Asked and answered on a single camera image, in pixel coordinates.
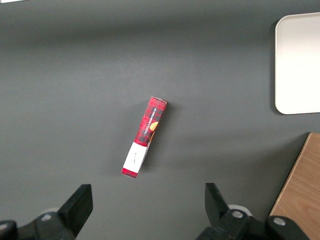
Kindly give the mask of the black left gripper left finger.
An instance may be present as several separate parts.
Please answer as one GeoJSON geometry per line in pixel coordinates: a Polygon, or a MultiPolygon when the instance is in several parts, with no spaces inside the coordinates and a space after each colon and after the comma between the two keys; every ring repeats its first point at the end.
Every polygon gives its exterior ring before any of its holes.
{"type": "Polygon", "coordinates": [[[92,186],[82,184],[58,209],[44,211],[18,227],[14,220],[0,222],[2,240],[75,240],[93,211],[92,186]]]}

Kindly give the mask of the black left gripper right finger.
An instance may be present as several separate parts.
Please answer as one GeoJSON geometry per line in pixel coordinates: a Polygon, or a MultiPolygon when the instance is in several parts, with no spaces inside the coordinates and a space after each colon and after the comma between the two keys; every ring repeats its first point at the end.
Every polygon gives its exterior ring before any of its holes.
{"type": "Polygon", "coordinates": [[[309,237],[293,220],[269,216],[256,220],[246,209],[227,205],[215,183],[205,184],[205,210],[210,227],[198,240],[308,240],[309,237]]]}

